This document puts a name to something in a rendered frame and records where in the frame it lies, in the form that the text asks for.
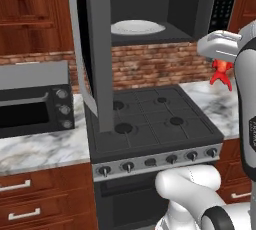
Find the black oven door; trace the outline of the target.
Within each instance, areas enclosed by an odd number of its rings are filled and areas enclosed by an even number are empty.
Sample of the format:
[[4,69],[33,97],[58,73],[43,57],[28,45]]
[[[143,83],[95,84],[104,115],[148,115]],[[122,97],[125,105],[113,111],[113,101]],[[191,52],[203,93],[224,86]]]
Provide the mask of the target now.
[[168,201],[155,189],[157,173],[94,183],[99,230],[136,230],[156,224]]

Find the black gas hob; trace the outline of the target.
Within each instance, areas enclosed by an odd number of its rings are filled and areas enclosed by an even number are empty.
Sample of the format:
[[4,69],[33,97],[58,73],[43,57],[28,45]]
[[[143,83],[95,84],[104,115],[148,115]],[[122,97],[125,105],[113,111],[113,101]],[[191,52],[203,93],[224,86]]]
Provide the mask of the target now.
[[85,111],[91,162],[105,163],[219,144],[224,135],[178,85],[113,93],[109,132]]

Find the grey microwave door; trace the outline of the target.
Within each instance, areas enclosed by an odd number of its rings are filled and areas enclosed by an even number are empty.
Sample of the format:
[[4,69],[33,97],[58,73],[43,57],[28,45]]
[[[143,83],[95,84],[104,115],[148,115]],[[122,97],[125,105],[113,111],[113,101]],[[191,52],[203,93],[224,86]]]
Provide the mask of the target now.
[[110,0],[69,0],[80,92],[100,132],[113,120]]

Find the brown wooden drawer front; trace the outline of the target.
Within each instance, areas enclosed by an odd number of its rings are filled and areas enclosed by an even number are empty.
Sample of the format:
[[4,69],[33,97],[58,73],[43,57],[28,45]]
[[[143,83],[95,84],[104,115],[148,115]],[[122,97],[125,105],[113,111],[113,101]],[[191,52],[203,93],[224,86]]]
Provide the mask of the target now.
[[221,187],[249,181],[242,168],[239,139],[230,139],[223,142],[216,168],[221,175]]
[[0,193],[0,204],[18,202],[22,199],[35,199],[45,194],[82,189],[89,201],[93,201],[91,165],[89,163],[40,170],[0,177],[0,186],[22,184],[31,180],[28,188]]
[[231,194],[243,194],[243,193],[249,193],[251,192],[251,183],[245,182],[240,184],[234,184],[234,185],[228,185],[221,187],[217,193],[220,195],[220,197],[227,203],[239,203],[239,202],[249,202],[251,199],[251,196],[243,197],[239,199],[232,199]]
[[[41,208],[38,216],[8,221],[8,214]],[[98,230],[94,200],[82,189],[0,204],[0,230]]]

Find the black microwave oven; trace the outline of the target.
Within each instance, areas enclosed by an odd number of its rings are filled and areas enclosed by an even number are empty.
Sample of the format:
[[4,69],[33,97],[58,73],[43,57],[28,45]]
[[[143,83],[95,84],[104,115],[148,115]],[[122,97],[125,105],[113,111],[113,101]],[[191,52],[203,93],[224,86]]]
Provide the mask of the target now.
[[[211,31],[226,29],[234,0],[88,0],[99,9],[98,23],[114,46],[196,41]],[[147,35],[110,31],[125,20],[148,20],[165,27]]]

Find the brown wooden wall cupboard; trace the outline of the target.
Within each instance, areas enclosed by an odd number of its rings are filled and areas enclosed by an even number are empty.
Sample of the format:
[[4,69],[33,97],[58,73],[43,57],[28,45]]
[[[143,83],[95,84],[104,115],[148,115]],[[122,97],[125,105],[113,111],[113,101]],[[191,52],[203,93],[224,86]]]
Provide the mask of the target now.
[[68,0],[0,0],[0,55],[72,49]]
[[235,0],[228,30],[238,32],[256,19],[256,0]]

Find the grey toaster oven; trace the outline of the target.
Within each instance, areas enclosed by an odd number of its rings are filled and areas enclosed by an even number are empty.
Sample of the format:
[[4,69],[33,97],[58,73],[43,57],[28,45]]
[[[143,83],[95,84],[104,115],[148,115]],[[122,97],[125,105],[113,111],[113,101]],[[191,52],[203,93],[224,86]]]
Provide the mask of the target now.
[[[60,99],[58,89],[68,96]],[[59,111],[67,105],[71,111]],[[73,94],[66,61],[0,66],[0,138],[65,131],[74,123]]]

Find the red fish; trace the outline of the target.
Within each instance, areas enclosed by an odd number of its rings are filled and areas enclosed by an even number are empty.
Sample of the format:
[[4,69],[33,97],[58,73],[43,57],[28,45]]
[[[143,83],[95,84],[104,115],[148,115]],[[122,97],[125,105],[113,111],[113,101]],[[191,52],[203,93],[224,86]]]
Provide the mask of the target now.
[[227,71],[233,68],[233,64],[231,62],[214,59],[212,62],[212,67],[215,69],[215,72],[210,79],[210,84],[213,85],[216,80],[220,80],[228,87],[229,91],[232,91],[232,85],[227,75]]

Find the white microwave plate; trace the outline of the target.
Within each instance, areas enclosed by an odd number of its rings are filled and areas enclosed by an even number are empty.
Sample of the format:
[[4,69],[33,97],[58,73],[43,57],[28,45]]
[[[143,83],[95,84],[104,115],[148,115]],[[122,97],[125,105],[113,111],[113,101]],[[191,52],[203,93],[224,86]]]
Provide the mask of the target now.
[[124,36],[155,34],[165,29],[165,26],[148,20],[123,20],[111,25],[112,34]]

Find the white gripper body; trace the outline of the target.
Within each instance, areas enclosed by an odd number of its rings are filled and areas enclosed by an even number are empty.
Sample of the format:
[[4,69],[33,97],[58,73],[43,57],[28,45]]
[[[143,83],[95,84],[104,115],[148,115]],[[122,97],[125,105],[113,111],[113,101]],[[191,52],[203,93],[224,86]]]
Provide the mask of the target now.
[[217,30],[202,37],[197,42],[197,53],[210,59],[233,63],[238,54],[240,34]]

